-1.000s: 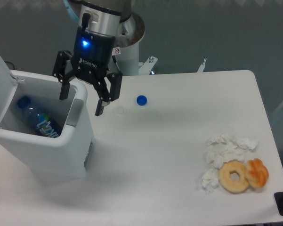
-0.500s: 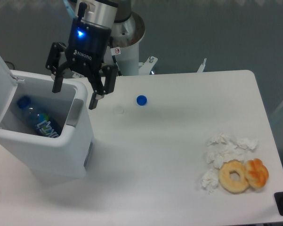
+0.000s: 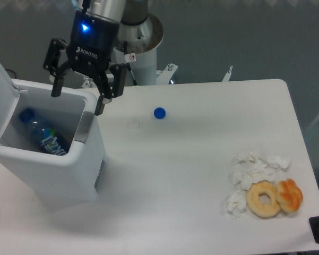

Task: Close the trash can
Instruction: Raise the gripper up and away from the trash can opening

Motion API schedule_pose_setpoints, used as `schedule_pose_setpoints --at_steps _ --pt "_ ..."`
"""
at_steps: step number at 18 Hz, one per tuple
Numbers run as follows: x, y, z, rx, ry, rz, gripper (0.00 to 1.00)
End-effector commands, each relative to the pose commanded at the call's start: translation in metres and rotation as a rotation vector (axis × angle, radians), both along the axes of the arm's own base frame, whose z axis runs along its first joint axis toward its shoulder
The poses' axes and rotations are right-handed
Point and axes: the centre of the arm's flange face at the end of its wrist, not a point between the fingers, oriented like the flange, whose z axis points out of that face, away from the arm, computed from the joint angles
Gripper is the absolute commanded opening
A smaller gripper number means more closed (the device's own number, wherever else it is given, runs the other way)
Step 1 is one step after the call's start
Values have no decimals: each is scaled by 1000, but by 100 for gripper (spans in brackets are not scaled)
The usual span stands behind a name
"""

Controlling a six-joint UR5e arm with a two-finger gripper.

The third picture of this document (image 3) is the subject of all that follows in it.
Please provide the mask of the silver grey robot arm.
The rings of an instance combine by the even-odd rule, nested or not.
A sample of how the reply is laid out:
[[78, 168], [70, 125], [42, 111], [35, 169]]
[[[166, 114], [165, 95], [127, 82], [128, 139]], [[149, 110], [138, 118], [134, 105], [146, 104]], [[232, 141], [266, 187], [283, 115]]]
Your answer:
[[70, 42], [53, 38], [43, 68], [53, 77], [52, 97], [61, 95], [68, 70], [91, 78], [99, 90], [95, 115], [105, 104], [123, 94], [129, 64], [113, 64], [110, 58], [128, 1], [75, 1]]

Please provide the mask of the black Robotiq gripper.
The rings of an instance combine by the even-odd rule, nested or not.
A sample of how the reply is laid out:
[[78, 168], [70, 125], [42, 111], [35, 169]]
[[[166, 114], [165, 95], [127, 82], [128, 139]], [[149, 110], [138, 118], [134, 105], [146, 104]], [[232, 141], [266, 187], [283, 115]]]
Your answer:
[[[114, 79], [108, 81], [105, 73], [118, 33], [119, 24], [106, 19], [83, 14], [76, 11], [70, 36], [70, 43], [63, 39], [53, 38], [50, 41], [43, 68], [53, 80], [52, 97], [59, 97], [64, 84], [64, 75], [70, 68], [93, 79], [99, 97], [94, 114], [99, 116], [105, 104], [123, 94], [127, 65], [113, 64], [109, 67]], [[62, 51], [66, 50], [68, 61], [59, 66]]]

